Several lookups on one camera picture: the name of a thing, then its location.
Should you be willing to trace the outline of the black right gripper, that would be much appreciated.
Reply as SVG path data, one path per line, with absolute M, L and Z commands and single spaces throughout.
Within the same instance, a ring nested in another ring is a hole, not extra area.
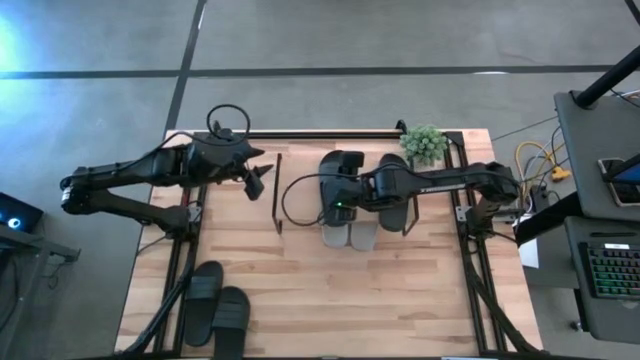
M 322 223 L 345 226 L 357 219 L 357 209 L 371 197 L 372 172 L 322 172 Z

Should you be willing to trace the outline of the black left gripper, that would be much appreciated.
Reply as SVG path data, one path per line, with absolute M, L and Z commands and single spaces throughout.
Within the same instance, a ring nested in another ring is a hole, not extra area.
M 249 146 L 246 139 L 238 135 L 227 142 L 211 134 L 197 133 L 187 149 L 187 174 L 194 183 L 239 180 L 248 174 L 246 161 L 259 157 L 264 150 Z M 254 166 L 250 172 L 264 176 L 273 164 Z

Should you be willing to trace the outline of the black slide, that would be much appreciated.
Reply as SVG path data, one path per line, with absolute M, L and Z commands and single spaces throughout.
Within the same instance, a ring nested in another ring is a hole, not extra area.
M 379 161 L 379 165 L 395 164 L 407 167 L 407 163 L 400 156 L 387 153 Z M 389 232 L 402 232 L 408 217 L 409 203 L 397 204 L 393 208 L 382 210 L 378 213 L 379 225 Z
M 322 204 L 322 172 L 323 171 L 338 171 L 340 173 L 343 173 L 340 169 L 340 165 L 339 165 L 339 156 L 341 155 L 341 153 L 344 150 L 334 150 L 331 151 L 330 153 L 326 154 L 319 165 L 319 174 L 320 174 L 320 180 L 319 180 L 319 185 L 320 185 L 320 196 L 321 196 L 321 204 Z
M 194 270 L 185 293 L 186 345 L 200 347 L 210 340 L 223 279 L 224 270 L 217 261 L 204 262 Z
M 215 335 L 213 360 L 243 360 L 251 305 L 240 288 L 221 290 L 212 322 Z

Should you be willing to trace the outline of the green plant in white pot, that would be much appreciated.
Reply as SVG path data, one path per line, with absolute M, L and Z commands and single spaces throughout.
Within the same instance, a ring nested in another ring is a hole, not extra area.
M 414 164 L 433 166 L 443 159 L 448 139 L 435 126 L 420 125 L 400 136 L 400 146 Z

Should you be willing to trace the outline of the white paper sheet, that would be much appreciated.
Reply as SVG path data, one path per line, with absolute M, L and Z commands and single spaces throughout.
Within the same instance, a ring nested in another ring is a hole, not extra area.
M 523 267 L 538 269 L 540 267 L 538 241 L 529 240 L 518 247 L 520 261 Z

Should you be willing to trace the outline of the black desk edge bar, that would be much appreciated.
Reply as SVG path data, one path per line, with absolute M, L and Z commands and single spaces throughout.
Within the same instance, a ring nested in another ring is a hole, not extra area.
M 566 217 L 582 216 L 583 211 L 579 195 L 574 192 L 549 207 L 535 213 L 532 217 L 520 221 L 514 231 L 518 246 L 544 234 L 564 223 Z

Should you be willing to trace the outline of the grey metal stand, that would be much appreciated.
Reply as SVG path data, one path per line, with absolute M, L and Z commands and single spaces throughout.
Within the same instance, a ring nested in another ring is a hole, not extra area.
M 5 225 L 0 225 L 0 244 L 8 245 L 13 255 L 18 258 L 32 258 L 31 270 L 24 273 L 24 284 L 20 287 L 23 297 L 26 297 L 40 279 L 50 256 L 58 256 L 71 263 L 78 259 L 81 252 L 78 248 L 46 240 L 41 235 L 13 230 Z

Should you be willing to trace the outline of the grey desk panel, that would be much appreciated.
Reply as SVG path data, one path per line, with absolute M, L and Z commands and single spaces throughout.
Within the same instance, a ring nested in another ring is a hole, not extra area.
M 585 331 L 603 341 L 640 344 L 640 301 L 592 296 L 581 260 L 580 243 L 640 246 L 640 223 L 568 217 L 564 221 L 579 288 L 580 320 Z
M 640 205 L 619 206 L 602 179 L 601 159 L 629 159 L 640 153 L 640 109 L 622 99 L 602 97 L 592 109 L 570 93 L 554 95 L 577 198 L 589 218 L 640 222 Z

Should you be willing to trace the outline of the black device with blue light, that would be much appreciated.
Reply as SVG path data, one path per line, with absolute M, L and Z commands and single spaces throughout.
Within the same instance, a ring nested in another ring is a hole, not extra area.
M 41 209 L 0 192 L 0 224 L 13 230 L 34 233 L 43 214 Z

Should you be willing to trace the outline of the smartphone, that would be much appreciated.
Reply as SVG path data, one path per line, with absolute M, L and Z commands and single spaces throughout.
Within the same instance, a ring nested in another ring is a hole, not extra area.
M 615 203 L 620 206 L 640 206 L 640 185 L 606 182 L 603 178 L 604 166 L 600 159 L 598 165 L 603 182 L 608 186 Z

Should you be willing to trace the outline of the backlit black keyboard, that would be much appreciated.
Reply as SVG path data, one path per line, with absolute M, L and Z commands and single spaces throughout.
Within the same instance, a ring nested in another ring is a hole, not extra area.
M 579 250 L 593 297 L 640 301 L 640 246 L 580 243 Z

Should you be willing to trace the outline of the black pole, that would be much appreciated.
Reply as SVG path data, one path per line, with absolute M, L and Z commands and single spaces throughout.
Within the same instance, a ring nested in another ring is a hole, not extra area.
M 582 92 L 572 92 L 574 103 L 582 108 L 591 108 L 605 93 L 628 77 L 640 67 L 640 45 L 633 49 L 617 64 Z

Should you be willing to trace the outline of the black tablet blue screen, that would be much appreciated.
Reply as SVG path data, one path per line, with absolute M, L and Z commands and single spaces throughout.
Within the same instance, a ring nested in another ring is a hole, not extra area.
M 640 153 L 623 160 L 620 158 L 603 159 L 603 178 L 610 183 L 640 185 Z

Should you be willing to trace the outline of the wooden shelf black metal frame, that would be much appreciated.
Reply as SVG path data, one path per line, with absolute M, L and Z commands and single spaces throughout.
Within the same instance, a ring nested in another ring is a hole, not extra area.
M 288 212 L 295 222 L 313 222 L 311 228 L 319 226 L 316 220 L 320 218 L 319 214 L 322 212 L 320 179 L 308 177 L 292 187 L 289 185 L 299 177 L 316 173 L 323 156 L 323 152 L 298 155 L 284 152 L 276 154 L 275 165 L 269 173 L 270 183 L 267 187 L 272 199 L 271 220 L 278 235 L 283 235 L 285 230 L 301 230 L 301 227 L 297 227 L 286 217 L 285 212 Z

